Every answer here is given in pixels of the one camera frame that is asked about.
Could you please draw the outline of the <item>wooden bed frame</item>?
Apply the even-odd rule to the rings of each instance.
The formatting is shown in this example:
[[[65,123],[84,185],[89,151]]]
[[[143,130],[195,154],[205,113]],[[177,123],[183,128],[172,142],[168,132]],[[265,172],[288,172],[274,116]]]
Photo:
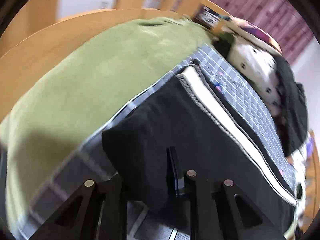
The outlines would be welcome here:
[[[210,34],[210,43],[204,44],[216,50],[228,64],[230,63],[227,56],[234,41],[234,35],[238,35],[258,48],[269,52],[273,57],[281,55],[264,41],[241,30],[232,22],[233,16],[208,0],[189,0],[188,3],[180,5],[176,12],[167,11],[165,7],[146,9],[130,4],[125,4],[121,9],[90,11],[65,18],[37,31],[1,57],[1,122],[18,100],[40,78],[87,41],[116,25],[134,20],[152,20],[155,18],[170,18],[173,20],[187,18],[202,26]],[[244,75],[241,73],[240,75],[251,85],[251,82]],[[276,125],[278,116],[271,117],[279,137]],[[71,153],[38,188],[31,202],[38,196],[45,182],[51,178]],[[294,225],[300,226],[302,230],[307,230],[319,210],[319,164],[313,133],[308,131],[307,138],[302,146],[287,157],[284,154],[284,158],[293,167],[296,175],[296,188],[291,190],[297,203],[293,222],[285,233],[289,233]]]

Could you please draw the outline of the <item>white floral duvet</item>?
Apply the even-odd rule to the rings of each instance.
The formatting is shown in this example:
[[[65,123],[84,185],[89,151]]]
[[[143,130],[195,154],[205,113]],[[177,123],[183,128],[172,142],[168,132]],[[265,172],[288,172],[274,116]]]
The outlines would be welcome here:
[[[233,37],[234,41],[227,56],[228,62],[251,82],[251,86],[262,98],[271,115],[278,116],[279,80],[276,76],[274,57],[238,35]]]

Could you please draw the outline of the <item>purple patterned pillow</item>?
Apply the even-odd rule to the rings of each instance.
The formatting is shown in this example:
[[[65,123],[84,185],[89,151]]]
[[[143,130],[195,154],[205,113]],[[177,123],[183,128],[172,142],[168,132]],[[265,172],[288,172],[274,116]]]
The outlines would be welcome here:
[[[260,29],[256,25],[248,22],[247,20],[233,17],[232,22],[238,26],[241,30],[249,33],[250,35],[255,36],[256,38],[264,41],[266,44],[271,46],[273,49],[275,49],[277,52],[282,54],[281,47],[278,44],[278,42],[268,33],[263,31],[263,29]]]

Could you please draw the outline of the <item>black jacket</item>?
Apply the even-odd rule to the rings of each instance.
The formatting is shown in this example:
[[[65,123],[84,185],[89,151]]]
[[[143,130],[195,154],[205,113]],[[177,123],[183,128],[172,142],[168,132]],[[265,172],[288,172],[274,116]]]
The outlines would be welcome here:
[[[296,83],[290,64],[284,57],[275,55],[277,92],[280,97],[280,115],[276,125],[285,156],[299,149],[307,138],[308,109],[301,83]]]

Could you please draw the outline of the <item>black pants with white stripe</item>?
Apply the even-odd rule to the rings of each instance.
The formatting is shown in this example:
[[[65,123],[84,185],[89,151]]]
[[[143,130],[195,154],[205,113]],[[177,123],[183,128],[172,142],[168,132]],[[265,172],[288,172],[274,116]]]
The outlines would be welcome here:
[[[232,180],[285,233],[296,199],[247,123],[188,66],[119,124],[103,132],[103,149],[135,198],[150,210],[169,202],[167,149],[183,170]]]

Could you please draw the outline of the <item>green fleece blanket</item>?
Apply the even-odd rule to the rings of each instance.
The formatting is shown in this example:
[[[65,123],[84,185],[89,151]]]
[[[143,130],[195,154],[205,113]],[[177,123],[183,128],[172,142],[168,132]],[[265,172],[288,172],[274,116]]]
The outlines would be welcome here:
[[[187,18],[134,20],[93,37],[40,78],[1,122],[9,229],[17,231],[72,150],[204,43],[208,31]]]

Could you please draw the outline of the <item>maroon striped curtain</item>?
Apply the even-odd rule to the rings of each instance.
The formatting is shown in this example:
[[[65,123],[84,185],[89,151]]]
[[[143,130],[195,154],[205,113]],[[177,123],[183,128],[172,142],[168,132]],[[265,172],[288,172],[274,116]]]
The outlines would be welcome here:
[[[293,64],[313,40],[313,33],[288,0],[210,0],[232,16],[269,33]]]

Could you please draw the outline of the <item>grey checkered bed sheet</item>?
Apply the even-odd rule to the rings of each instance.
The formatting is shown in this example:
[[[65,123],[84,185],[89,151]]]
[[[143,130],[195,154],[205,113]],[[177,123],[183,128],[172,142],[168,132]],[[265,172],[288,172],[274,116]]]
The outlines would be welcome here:
[[[90,135],[67,160],[60,165],[55,173],[41,187],[38,196],[31,202],[27,214],[17,226],[16,238],[29,239],[75,189],[85,179],[102,172],[103,177],[111,177],[115,170],[103,153],[102,131],[118,124],[145,99],[159,90],[173,76],[179,74],[192,60],[199,60],[201,69],[208,83],[220,89],[226,101],[234,108],[253,129],[264,149],[265,157],[271,160],[277,171],[291,189],[296,188],[296,175],[289,165],[280,145],[280,139],[272,117],[252,86],[240,73],[227,63],[216,50],[204,44],[185,60],[158,79],[154,84],[129,100],[103,126]]]

